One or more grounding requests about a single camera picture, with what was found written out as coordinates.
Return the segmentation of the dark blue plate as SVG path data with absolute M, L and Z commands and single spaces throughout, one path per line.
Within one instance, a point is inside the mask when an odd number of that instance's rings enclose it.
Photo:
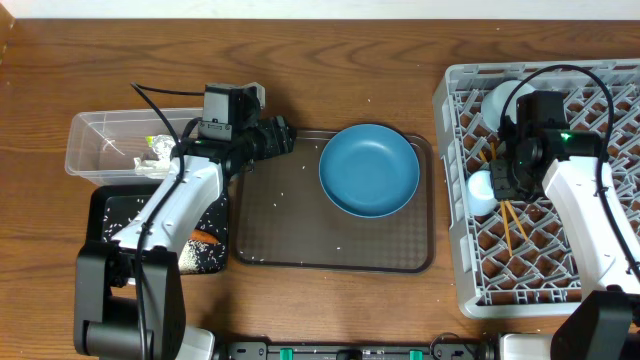
M 374 219 L 390 216 L 410 202 L 420 182 L 420 164 L 401 133 L 378 124 L 359 124 L 328 141 L 318 175 L 336 207 Z

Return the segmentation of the foil snack wrapper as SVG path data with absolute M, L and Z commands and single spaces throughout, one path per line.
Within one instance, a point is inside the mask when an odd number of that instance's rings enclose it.
M 145 140 L 154 157 L 158 160 L 169 159 L 171 157 L 172 150 L 176 145 L 172 136 L 164 134 L 146 136 Z

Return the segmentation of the white tissue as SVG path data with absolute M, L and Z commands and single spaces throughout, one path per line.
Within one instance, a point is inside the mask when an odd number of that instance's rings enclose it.
M 169 156 L 159 159 L 134 158 L 134 172 L 136 175 L 150 179 L 163 180 L 170 169 L 171 158 Z

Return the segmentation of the light blue bowl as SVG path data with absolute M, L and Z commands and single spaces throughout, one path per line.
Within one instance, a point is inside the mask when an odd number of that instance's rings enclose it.
M 497 132 L 500 128 L 500 115 L 503 110 L 504 104 L 510 95 L 510 93 L 520 84 L 519 80 L 509 80 L 501 83 L 495 89 L 493 89 L 487 96 L 484 97 L 481 104 L 481 114 L 484 124 L 492 132 Z M 517 123 L 517 100 L 519 97 L 533 93 L 536 90 L 535 87 L 524 84 L 515 94 L 510 101 L 506 115 L 510 118 L 513 124 Z

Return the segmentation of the light blue cup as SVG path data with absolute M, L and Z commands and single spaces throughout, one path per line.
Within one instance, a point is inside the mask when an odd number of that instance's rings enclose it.
M 471 216 L 486 216 L 498 206 L 489 170 L 479 170 L 466 181 L 468 212 Z

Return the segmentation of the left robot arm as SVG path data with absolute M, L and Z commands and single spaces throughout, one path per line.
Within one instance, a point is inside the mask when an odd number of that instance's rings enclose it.
M 76 351 L 99 359 L 211 359 L 212 332 L 186 323 L 179 257 L 196 225 L 245 167 L 292 152 L 296 131 L 263 118 L 258 83 L 213 83 L 201 116 L 174 140 L 169 171 L 110 240 L 87 240 L 76 260 Z

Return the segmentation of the white rice pile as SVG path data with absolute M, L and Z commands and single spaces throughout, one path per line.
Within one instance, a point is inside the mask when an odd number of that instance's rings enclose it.
M 102 215 L 102 241 L 109 241 L 128 225 L 143 208 L 150 195 L 113 196 L 106 200 Z M 223 194 L 202 214 L 194 230 L 214 235 L 218 245 L 187 241 L 179 258 L 182 275 L 214 274 L 223 270 L 228 259 L 228 196 Z

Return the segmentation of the wooden chopstick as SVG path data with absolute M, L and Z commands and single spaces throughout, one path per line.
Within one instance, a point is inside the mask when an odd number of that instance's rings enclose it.
M 479 156 L 480 156 L 480 159 L 483 162 L 485 162 L 485 163 L 489 162 L 482 150 L 479 151 Z M 507 217 L 507 214 L 506 214 L 506 206 L 505 206 L 504 201 L 500 201 L 500 213 L 501 213 L 502 222 L 503 222 L 503 226 L 504 226 L 504 235 L 505 235 L 505 241 L 506 241 L 506 244 L 507 244 L 509 257 L 512 257 L 513 256 L 513 252 L 512 252 L 512 246 L 511 246 L 511 237 L 510 237 L 510 230 L 509 230 L 509 226 L 508 226 L 508 224 L 509 224 L 508 223 L 508 217 Z
M 491 148 L 491 155 L 492 155 L 492 159 L 496 160 L 497 159 L 497 151 L 496 151 L 496 146 L 493 142 L 490 143 L 490 148 Z M 529 240 L 529 237 L 526 233 L 526 231 L 524 230 L 524 227 L 522 225 L 522 223 L 520 222 L 514 207 L 512 206 L 511 202 L 509 200 L 502 200 L 501 201 L 501 212 L 503 215 L 503 218 L 506 218 L 506 212 L 509 212 L 512 219 L 515 221 L 517 228 L 519 229 L 521 235 L 523 236 L 525 241 Z

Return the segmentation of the orange carrot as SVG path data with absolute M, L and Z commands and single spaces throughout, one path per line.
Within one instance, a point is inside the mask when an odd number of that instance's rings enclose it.
M 209 234 L 202 230 L 193 230 L 189 239 L 195 242 L 202 242 L 211 245 L 218 245 L 219 240 L 212 234 Z

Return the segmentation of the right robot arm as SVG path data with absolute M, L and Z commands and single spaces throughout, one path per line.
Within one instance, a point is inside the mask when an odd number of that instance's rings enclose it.
M 600 159 L 595 132 L 570 128 L 559 92 L 510 94 L 497 101 L 506 151 L 490 163 L 498 200 L 549 199 L 569 242 L 582 301 L 551 336 L 505 334 L 500 359 L 636 359 L 639 242 Z

